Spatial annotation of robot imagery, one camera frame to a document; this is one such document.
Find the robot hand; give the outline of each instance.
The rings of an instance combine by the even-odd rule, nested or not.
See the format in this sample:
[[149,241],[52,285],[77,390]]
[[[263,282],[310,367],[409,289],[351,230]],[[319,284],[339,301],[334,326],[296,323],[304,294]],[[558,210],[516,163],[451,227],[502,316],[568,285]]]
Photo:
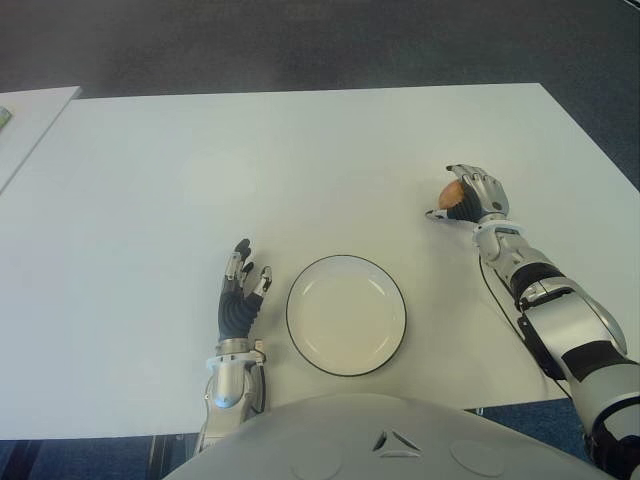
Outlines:
[[244,264],[250,254],[249,240],[245,238],[238,243],[227,263],[218,308],[220,341],[249,336],[249,330],[271,286],[271,267],[267,266],[262,269],[258,284],[245,297],[244,283],[254,267],[253,262]]
[[450,218],[480,222],[501,220],[509,213],[509,201],[502,184],[483,169],[469,165],[449,165],[458,176],[440,194],[438,210],[429,210],[429,218]]

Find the white table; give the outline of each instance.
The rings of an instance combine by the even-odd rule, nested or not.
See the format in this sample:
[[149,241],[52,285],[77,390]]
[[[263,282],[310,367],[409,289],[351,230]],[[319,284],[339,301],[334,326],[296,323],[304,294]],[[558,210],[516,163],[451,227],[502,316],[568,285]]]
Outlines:
[[0,195],[72,98],[78,87],[0,93],[13,117],[0,131]]
[[[198,430],[243,236],[274,270],[254,329],[272,407],[559,397],[485,289],[471,226],[423,217],[458,162],[503,181],[531,244],[640,359],[638,192],[540,85],[74,100],[0,201],[0,437]],[[407,305],[397,355],[358,378],[316,370],[285,325],[296,275],[336,253],[383,267]]]

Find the white plate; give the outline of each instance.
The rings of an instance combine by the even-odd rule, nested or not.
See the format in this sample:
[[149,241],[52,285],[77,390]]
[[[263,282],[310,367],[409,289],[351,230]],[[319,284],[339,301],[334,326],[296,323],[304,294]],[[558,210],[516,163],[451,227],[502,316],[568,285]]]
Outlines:
[[369,373],[402,342],[406,311],[393,279],[363,258],[336,255],[309,265],[287,302],[294,345],[312,365],[333,375]]

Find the triangular logo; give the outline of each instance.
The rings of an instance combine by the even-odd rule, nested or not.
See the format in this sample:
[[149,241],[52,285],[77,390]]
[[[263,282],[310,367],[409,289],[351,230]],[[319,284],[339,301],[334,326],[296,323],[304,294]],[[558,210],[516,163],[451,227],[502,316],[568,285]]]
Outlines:
[[383,431],[376,440],[373,451],[380,458],[420,457],[420,447],[395,430]]

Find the robot finger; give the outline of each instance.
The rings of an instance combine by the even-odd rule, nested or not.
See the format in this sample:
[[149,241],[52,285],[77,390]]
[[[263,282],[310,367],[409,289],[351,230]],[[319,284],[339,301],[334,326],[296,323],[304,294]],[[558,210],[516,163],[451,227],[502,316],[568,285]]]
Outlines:
[[447,210],[446,209],[440,209],[440,210],[428,210],[427,212],[425,212],[425,217],[431,219],[431,220],[445,220],[447,218],[449,218],[447,216]]
[[255,293],[256,295],[264,298],[264,296],[267,294],[267,291],[269,290],[269,287],[271,287],[272,280],[273,277],[271,274],[271,267],[264,267],[262,269],[262,272],[260,273],[260,279],[258,280],[258,283],[253,289],[252,293]]

